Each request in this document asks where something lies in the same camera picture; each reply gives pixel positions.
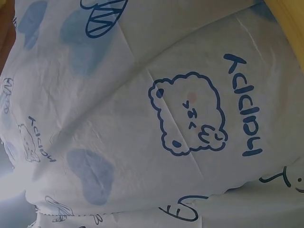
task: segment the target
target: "white fabric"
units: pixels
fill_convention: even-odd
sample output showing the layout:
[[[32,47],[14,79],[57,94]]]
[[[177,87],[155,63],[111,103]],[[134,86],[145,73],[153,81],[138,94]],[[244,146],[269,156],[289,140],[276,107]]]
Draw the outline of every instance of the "white fabric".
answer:
[[[79,2],[17,2],[2,75],[1,138],[37,227],[153,208],[151,227],[183,227],[157,207],[302,155],[304,78],[265,5],[204,26],[253,2]]]

